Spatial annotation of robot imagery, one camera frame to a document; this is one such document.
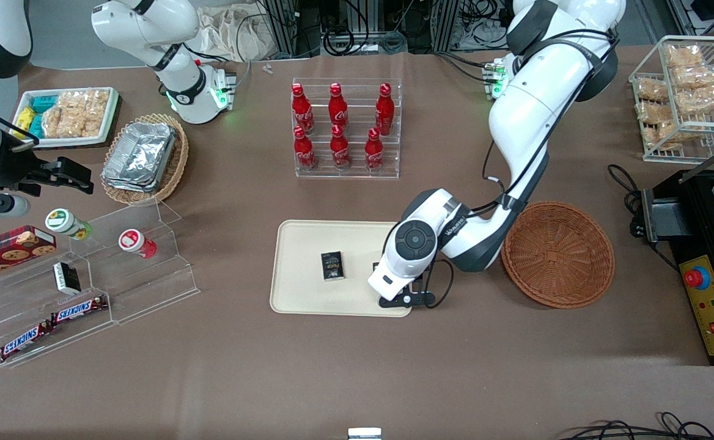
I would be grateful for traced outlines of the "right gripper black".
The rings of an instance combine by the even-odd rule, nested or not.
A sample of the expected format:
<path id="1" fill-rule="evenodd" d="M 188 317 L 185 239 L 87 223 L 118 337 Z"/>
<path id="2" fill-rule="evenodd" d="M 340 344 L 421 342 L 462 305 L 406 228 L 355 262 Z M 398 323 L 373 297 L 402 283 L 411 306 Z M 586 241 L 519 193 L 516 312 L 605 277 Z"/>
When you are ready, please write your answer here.
<path id="1" fill-rule="evenodd" d="M 21 141 L 2 131 L 0 145 L 0 190 L 21 192 L 31 197 L 41 195 L 42 186 L 69 186 L 92 195 L 91 170 L 69 158 L 46 162 L 30 148 L 13 152 Z"/>

